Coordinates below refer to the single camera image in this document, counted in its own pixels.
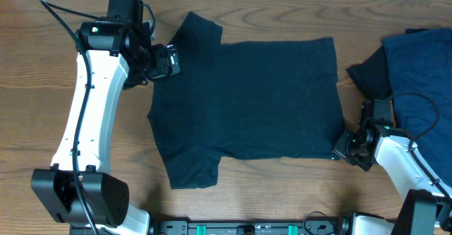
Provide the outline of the dark teal t-shirt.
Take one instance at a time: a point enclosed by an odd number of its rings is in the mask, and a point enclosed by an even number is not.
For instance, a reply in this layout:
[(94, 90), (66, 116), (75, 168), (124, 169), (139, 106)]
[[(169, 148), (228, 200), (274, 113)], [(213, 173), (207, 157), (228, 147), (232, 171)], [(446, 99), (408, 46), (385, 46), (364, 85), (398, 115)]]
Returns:
[(214, 186), (223, 157), (333, 159), (345, 121), (332, 38), (224, 44), (189, 13), (172, 44), (181, 70), (154, 83), (148, 120), (173, 189)]

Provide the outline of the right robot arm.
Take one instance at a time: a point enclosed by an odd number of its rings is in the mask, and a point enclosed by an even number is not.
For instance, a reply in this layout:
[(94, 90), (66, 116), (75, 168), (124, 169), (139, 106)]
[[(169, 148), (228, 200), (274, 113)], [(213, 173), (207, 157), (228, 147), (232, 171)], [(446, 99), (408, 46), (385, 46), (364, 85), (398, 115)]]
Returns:
[(451, 187), (427, 164), (407, 131), (383, 118), (365, 118), (358, 131), (344, 130), (333, 152), (365, 171), (374, 164), (382, 167), (403, 200), (396, 221), (354, 212), (342, 218), (337, 234), (432, 234), (436, 227), (451, 232)]

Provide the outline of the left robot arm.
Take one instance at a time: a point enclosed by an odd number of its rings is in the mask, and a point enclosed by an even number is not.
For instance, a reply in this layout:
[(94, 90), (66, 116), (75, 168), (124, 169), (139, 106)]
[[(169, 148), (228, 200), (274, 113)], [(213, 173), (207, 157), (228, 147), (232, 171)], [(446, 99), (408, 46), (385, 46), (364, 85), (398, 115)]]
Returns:
[(49, 168), (32, 173), (32, 190), (72, 234), (156, 234), (151, 214), (111, 175), (110, 143), (121, 92), (178, 73), (177, 50), (154, 43), (150, 21), (88, 21), (75, 37), (77, 81), (66, 129)]

